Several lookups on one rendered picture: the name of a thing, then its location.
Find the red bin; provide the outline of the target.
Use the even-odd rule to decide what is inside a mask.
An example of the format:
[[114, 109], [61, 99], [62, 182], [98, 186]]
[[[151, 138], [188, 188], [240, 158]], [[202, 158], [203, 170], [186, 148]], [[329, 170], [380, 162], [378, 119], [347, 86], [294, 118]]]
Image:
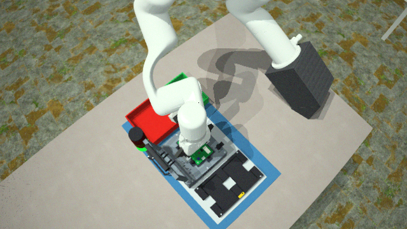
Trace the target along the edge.
[[179, 127], [179, 123], [172, 122], [168, 115], [156, 114], [148, 98], [125, 117], [133, 127], [140, 127], [148, 140], [157, 145]]

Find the green circuit board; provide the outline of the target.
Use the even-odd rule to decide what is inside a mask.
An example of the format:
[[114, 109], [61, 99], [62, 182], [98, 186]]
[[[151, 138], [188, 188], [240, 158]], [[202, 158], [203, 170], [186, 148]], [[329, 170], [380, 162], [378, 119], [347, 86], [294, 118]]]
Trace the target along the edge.
[[195, 163], [197, 165], [199, 165], [212, 152], [213, 151], [208, 147], [208, 145], [204, 144], [201, 148], [199, 148], [196, 152], [194, 152], [190, 157], [195, 161]]

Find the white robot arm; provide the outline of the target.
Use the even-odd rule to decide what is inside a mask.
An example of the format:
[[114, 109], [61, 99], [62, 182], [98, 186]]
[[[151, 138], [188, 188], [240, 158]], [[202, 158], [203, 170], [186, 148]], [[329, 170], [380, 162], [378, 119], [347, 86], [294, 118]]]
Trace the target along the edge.
[[[207, 113], [200, 82], [189, 77], [156, 88], [153, 71], [156, 63], [178, 42], [167, 9], [175, 0], [135, 0], [134, 11], [148, 47], [143, 68], [143, 82], [156, 114], [168, 115], [179, 123], [180, 142], [197, 143], [204, 139], [207, 130]], [[261, 8], [270, 0], [226, 0], [228, 11], [256, 38], [269, 54], [274, 69], [292, 63], [300, 54], [298, 41], [301, 34], [290, 40], [271, 14]]]

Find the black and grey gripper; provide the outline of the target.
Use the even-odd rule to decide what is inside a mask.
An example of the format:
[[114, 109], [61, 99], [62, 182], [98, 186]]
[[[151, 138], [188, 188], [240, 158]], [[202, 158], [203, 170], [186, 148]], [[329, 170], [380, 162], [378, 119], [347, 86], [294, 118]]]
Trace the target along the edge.
[[213, 127], [214, 127], [213, 124], [207, 125], [206, 135], [204, 139], [200, 142], [197, 143], [190, 143], [186, 141], [179, 142], [180, 148], [174, 156], [176, 158], [183, 156], [190, 158], [190, 155], [192, 155], [195, 151], [197, 151], [210, 139], [210, 133]]

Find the green bin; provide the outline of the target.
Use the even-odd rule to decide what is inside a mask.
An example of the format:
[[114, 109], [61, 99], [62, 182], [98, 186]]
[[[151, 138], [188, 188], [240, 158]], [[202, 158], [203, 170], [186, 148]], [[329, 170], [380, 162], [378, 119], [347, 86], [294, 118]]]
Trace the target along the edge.
[[[181, 73], [180, 75], [178, 75], [177, 77], [175, 77], [172, 81], [170, 81], [169, 83], [167, 83], [166, 85], [173, 83], [173, 82], [177, 82], [179, 80], [185, 79], [187, 78], [187, 76], [184, 73]], [[206, 105], [209, 102], [209, 97], [206, 96], [203, 92], [202, 92], [202, 98], [203, 98], [203, 104]]]

